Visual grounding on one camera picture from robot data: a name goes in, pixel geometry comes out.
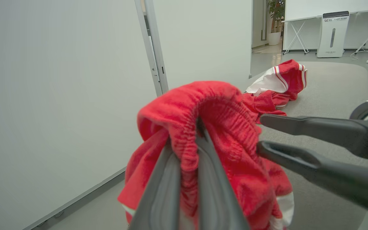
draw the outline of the gray floor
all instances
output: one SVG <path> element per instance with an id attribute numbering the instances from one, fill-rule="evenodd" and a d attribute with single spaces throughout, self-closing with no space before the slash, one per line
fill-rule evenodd
<path id="1" fill-rule="evenodd" d="M 346 52 L 345 55 L 350 55 L 352 52 Z M 251 74 L 255 76 L 262 73 L 263 71 L 269 69 L 272 66 L 278 65 L 283 61 L 289 59 L 295 59 L 296 61 L 321 61 L 321 62 L 335 62 L 335 63 L 346 63 L 355 64 L 364 67 L 368 72 L 368 64 L 365 63 L 368 60 L 368 53 L 360 53 L 357 55 L 359 60 L 352 61 L 350 57 L 341 58 L 317 58 L 314 52 L 310 52 L 307 55 L 303 55 L 302 52 L 291 52 L 286 55 L 276 54 L 276 53 L 257 53 L 252 54 L 251 62 Z M 308 86 L 311 84 L 310 74 L 308 73 Z M 366 83 L 362 84 L 362 93 L 358 99 L 368 99 L 368 76 Z M 325 88 L 325 93 L 330 93 L 330 89 Z M 82 198 L 80 201 L 71 205 L 67 208 L 64 214 L 59 218 L 51 218 L 41 227 L 36 227 L 34 230 L 91 230 L 91 229 L 101 229 L 101 230 L 124 230 L 127 228 L 126 218 L 124 215 L 123 208 L 117 202 L 117 196 L 121 192 L 124 186 L 123 176 L 113 179 L 111 182 L 97 189 L 93 193 Z M 304 214 L 300 214 L 300 219 L 305 218 Z M 359 230 L 368 229 L 368 214 L 365 217 Z"/>

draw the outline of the white plant pot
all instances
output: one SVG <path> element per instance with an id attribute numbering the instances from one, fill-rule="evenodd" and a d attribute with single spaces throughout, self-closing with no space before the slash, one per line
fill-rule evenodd
<path id="1" fill-rule="evenodd" d="M 268 43 L 269 45 L 277 45 L 280 41 L 280 32 L 270 33 L 268 35 Z"/>

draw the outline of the white air purifier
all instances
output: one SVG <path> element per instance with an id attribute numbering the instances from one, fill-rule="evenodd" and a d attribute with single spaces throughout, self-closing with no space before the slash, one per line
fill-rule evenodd
<path id="1" fill-rule="evenodd" d="M 349 12 L 324 13 L 317 57 L 342 57 Z"/>

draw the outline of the ribbed red fabric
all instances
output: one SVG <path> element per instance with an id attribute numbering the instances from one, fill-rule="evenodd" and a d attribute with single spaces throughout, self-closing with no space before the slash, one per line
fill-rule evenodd
<path id="1" fill-rule="evenodd" d="M 126 169 L 126 186 L 118 200 L 135 210 L 156 161 L 170 136 L 181 160 L 180 205 L 197 223 L 198 154 L 196 119 L 200 117 L 238 202 L 254 230 L 268 229 L 271 215 L 281 218 L 276 196 L 292 186 L 282 168 L 256 154 L 260 128 L 258 113 L 246 106 L 234 86 L 218 81 L 194 82 L 156 98 L 139 111 L 137 124 L 144 143 L 133 153 Z"/>

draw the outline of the red and white garment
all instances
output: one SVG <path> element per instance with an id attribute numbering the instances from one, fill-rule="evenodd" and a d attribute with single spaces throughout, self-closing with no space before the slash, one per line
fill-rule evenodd
<path id="1" fill-rule="evenodd" d="M 246 104 L 244 95 L 228 83 L 199 81 L 172 89 L 139 111 L 137 125 L 144 143 L 129 160 L 126 185 L 118 197 L 129 223 L 170 137 L 181 162 L 180 208 L 191 226 L 198 226 L 195 139 L 196 120 L 201 118 L 251 229 L 283 230 L 290 224 L 292 186 L 280 166 L 256 153 L 260 114 L 250 109 L 253 101 Z"/>
<path id="2" fill-rule="evenodd" d="M 296 100 L 298 93 L 306 87 L 307 72 L 304 65 L 291 59 L 267 70 L 246 92 L 260 96 L 270 90 L 275 108 L 283 109 L 289 100 Z"/>

